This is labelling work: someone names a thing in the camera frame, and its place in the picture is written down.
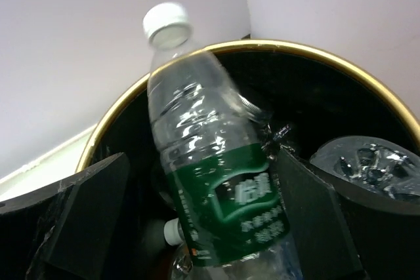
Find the clear plastic bottle no label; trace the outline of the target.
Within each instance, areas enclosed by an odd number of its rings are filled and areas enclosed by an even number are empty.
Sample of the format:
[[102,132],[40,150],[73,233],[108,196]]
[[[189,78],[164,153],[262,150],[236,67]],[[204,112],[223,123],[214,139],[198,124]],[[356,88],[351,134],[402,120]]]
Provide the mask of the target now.
[[419,204],[419,156],[371,136],[343,136],[323,146],[310,163],[376,194]]

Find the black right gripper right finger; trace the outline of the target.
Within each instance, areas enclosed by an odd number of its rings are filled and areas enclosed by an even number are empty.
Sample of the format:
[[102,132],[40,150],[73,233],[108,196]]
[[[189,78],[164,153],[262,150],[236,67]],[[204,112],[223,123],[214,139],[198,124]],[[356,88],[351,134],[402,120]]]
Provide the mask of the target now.
[[418,279],[419,205],[280,150],[280,190],[305,279]]

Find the green label plastic bottle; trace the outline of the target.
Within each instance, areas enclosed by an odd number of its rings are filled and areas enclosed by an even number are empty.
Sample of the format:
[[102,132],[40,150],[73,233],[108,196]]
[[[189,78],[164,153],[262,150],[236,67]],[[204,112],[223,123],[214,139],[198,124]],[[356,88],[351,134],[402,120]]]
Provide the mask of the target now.
[[235,84],[181,4],[154,6],[142,25],[152,134],[193,264],[267,258],[289,225]]

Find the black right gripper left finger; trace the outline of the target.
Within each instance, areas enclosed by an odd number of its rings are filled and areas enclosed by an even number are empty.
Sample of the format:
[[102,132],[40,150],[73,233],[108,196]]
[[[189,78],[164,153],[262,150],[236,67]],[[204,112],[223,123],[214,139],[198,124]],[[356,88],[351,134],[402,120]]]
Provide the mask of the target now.
[[129,161],[117,153],[1,202],[2,279],[100,279]]

